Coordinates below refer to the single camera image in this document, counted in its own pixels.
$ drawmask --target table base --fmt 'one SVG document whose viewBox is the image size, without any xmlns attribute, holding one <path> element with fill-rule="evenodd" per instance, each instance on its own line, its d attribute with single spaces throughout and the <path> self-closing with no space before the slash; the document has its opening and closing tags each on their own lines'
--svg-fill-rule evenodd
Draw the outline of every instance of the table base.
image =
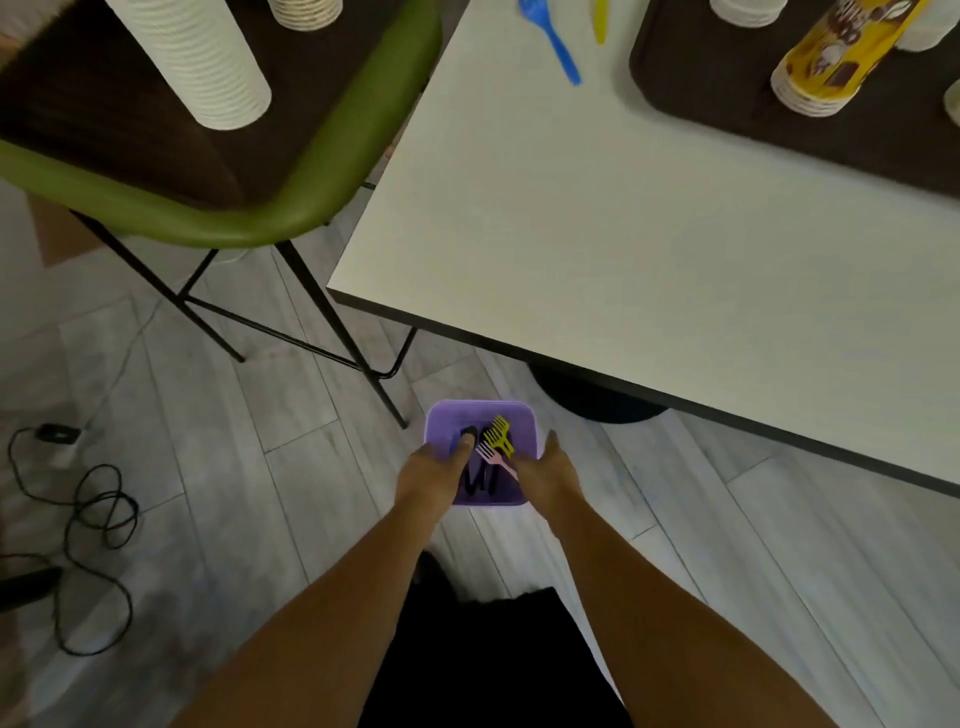
<svg viewBox="0 0 960 728">
<path fill-rule="evenodd" d="M 597 423 L 639 423 L 667 410 L 667 407 L 651 401 L 631 397 L 553 369 L 531 364 L 530 371 L 551 400 L 563 409 Z"/>
</svg>

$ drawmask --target white table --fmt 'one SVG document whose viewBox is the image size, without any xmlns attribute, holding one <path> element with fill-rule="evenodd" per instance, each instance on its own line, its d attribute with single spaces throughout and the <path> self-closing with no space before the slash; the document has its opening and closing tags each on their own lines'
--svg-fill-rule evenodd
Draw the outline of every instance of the white table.
<svg viewBox="0 0 960 728">
<path fill-rule="evenodd" d="M 611 5 L 573 87 L 470 4 L 334 298 L 960 496 L 960 204 L 654 111 Z"/>
</svg>

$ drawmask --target forearm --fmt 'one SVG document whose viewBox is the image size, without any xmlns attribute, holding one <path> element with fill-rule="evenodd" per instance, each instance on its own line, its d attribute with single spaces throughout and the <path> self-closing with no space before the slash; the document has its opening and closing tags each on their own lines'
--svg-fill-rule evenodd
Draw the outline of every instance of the forearm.
<svg viewBox="0 0 960 728">
<path fill-rule="evenodd" d="M 548 521 L 635 725 L 835 728 L 779 665 L 581 497 L 559 497 Z"/>
<path fill-rule="evenodd" d="M 395 507 L 240 648 L 177 728 L 356 725 L 432 530 Z"/>
</svg>

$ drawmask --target dark tray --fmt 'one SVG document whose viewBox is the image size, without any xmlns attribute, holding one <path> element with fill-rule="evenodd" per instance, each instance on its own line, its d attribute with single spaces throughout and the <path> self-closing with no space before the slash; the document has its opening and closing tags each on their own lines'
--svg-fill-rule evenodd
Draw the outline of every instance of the dark tray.
<svg viewBox="0 0 960 728">
<path fill-rule="evenodd" d="M 664 113 L 960 198 L 960 127 L 943 108 L 960 79 L 960 30 L 929 51 L 891 51 L 835 116 L 778 101 L 770 74 L 829 5 L 790 0 L 777 22 L 748 30 L 707 0 L 651 0 L 631 74 Z"/>
<path fill-rule="evenodd" d="M 243 129 L 205 129 L 104 0 L 79 0 L 0 73 L 0 138 L 211 209 L 273 199 L 403 0 L 344 3 L 312 33 L 267 0 L 228 0 L 273 102 Z"/>
</svg>

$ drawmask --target hand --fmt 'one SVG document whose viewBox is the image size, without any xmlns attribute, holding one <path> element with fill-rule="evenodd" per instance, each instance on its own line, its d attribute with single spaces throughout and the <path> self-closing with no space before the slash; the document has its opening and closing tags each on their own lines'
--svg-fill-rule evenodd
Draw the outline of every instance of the hand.
<svg viewBox="0 0 960 728">
<path fill-rule="evenodd" d="M 520 490 L 537 512 L 550 521 L 556 503 L 564 497 L 583 499 L 580 478 L 570 458 L 560 448 L 557 433 L 550 430 L 540 460 L 517 455 L 511 461 L 516 468 Z"/>
<path fill-rule="evenodd" d="M 407 458 L 396 477 L 394 507 L 410 507 L 423 516 L 432 529 L 457 495 L 457 484 L 475 445 L 473 435 L 464 435 L 446 460 L 434 457 L 424 445 Z"/>
</svg>

